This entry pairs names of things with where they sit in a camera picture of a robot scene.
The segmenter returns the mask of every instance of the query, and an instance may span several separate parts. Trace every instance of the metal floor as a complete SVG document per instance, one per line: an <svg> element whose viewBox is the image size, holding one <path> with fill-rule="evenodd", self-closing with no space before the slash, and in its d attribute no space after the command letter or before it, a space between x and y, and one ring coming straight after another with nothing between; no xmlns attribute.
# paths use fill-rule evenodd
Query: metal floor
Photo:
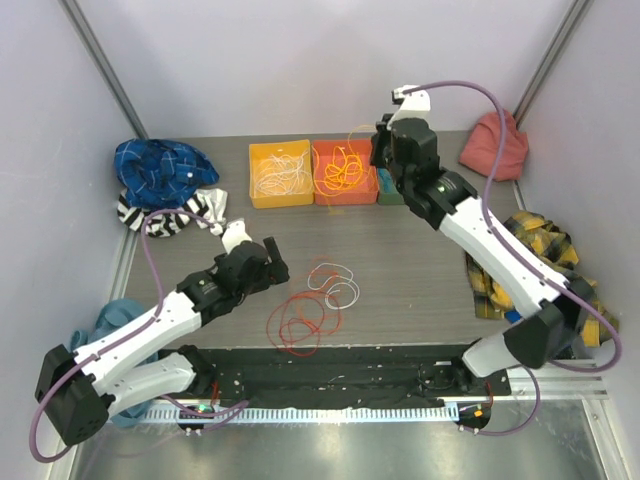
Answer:
<svg viewBox="0 0 640 480"><path fill-rule="evenodd" d="M498 403L491 427L521 423L531 402ZM508 437L474 437L451 423L231 426L202 437L175 425L105 427L86 442L72 480L600 480L582 402L544 402ZM122 458L121 453L137 454Z"/></svg>
<svg viewBox="0 0 640 480"><path fill-rule="evenodd" d="M459 171L478 190L485 179L457 164L467 132L441 133L442 165ZM310 136L197 138L186 141L206 152L220 173L218 187L229 192L227 219L244 217L254 239L274 236L292 278L306 277L312 261L329 256L349 267L361 288L358 303L344 312L342 329L327 344L459 343L493 333L502 322L476 319L462 249L434 232L407 207L348 206L256 210L249 199L250 143ZM511 182L496 184L491 207L505 220L517 209ZM195 225L175 237L150 240L153 258L167 291L186 275L203 270L223 252L221 242ZM271 311L300 283L250 296L230 315L218 318L173 346L269 346L265 323ZM126 296L151 307L157 303L140 242Z"/></svg>

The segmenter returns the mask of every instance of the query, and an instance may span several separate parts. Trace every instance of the orange bin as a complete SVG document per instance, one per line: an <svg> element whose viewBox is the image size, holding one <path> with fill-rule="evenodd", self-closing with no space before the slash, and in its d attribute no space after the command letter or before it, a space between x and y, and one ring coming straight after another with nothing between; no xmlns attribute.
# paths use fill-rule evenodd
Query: orange bin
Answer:
<svg viewBox="0 0 640 480"><path fill-rule="evenodd" d="M280 159L280 166L274 163ZM289 164L282 164L286 159ZM278 172L296 168L295 175ZM311 176L311 143L309 140L282 143L254 143L249 145L249 197L255 208L293 207L313 203ZM267 176L276 178L269 188L260 188Z"/></svg>
<svg viewBox="0 0 640 480"><path fill-rule="evenodd" d="M313 142L316 204L376 203L378 179L376 169L369 165L370 156L371 140L368 138Z"/></svg>

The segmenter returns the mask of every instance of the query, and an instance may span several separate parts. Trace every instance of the yellow bin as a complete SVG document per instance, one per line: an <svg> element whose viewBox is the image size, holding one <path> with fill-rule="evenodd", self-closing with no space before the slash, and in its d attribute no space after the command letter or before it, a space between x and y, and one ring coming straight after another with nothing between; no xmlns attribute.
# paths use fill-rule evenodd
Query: yellow bin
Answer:
<svg viewBox="0 0 640 480"><path fill-rule="evenodd" d="M253 206L277 208L311 205L314 195L310 153L309 140L249 145L249 197ZM274 159L280 160L280 166ZM299 159L302 161L300 168L297 167ZM291 162L291 165L296 166L295 178L290 173L278 172L283 161ZM260 185L265 185L265 177L269 175L273 177L274 173L276 173L278 185L274 186L271 183L269 188L260 188Z"/></svg>

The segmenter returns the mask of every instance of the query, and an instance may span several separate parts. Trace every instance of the light blue cloth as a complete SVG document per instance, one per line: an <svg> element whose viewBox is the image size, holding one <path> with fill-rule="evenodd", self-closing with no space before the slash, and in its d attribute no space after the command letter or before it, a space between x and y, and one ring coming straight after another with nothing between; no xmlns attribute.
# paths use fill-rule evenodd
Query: light blue cloth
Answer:
<svg viewBox="0 0 640 480"><path fill-rule="evenodd" d="M76 348L86 345L87 343L93 343L96 340L100 340L106 337L110 333L115 332L120 327L123 327L131 320L138 318L142 315L146 309L135 300L129 298L121 298L107 303L96 321L95 330L92 333L85 330L76 330L71 335L69 341L69 351L74 351ZM154 353L147 358L140 365L146 363L155 362L158 360L158 354ZM111 421L118 427L133 427L140 421L146 411L149 409L151 402L140 403L133 407L120 412L118 415L111 417Z"/></svg>

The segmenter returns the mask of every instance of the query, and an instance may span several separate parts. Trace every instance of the black base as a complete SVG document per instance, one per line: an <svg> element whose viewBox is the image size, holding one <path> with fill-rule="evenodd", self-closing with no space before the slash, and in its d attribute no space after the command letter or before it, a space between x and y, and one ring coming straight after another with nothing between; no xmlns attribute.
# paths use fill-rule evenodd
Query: black base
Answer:
<svg viewBox="0 0 640 480"><path fill-rule="evenodd" d="M468 345L324 347L310 357L273 348L200 349L215 365L221 403L253 408L417 408L439 397L486 396L485 379L461 374ZM163 350L160 356L172 353ZM440 364L454 361L454 365ZM488 380L494 396L511 394L505 371ZM176 394L176 398L191 398Z"/></svg>
<svg viewBox="0 0 640 480"><path fill-rule="evenodd" d="M44 357L36 387L41 402L51 387L76 365L64 345L51 349ZM94 435L109 419L108 406L113 398L99 397L93 378L79 371L51 398L45 413L67 446L77 445Z"/></svg>

